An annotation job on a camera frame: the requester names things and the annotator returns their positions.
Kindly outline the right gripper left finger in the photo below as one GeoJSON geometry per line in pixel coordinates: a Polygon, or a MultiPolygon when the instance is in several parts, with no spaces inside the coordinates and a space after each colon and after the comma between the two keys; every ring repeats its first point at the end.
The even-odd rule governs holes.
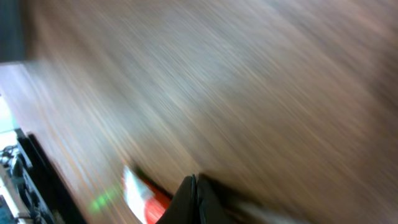
{"type": "Polygon", "coordinates": [[[195,224],[197,213],[197,182],[194,175],[186,176],[156,224],[195,224]]]}

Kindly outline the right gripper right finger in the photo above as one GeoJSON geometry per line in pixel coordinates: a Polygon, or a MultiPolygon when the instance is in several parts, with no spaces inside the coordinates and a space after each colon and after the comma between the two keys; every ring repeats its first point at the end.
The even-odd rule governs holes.
{"type": "Polygon", "coordinates": [[[224,211],[209,178],[200,174],[197,181],[197,207],[200,224],[233,224],[224,211]]]}

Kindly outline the red stick snack packet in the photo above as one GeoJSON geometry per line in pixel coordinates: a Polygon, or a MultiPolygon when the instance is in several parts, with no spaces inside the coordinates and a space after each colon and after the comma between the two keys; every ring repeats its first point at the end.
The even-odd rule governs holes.
{"type": "Polygon", "coordinates": [[[124,201],[134,216],[143,224],[155,224],[165,213],[171,196],[153,184],[138,170],[123,167],[124,201]]]}

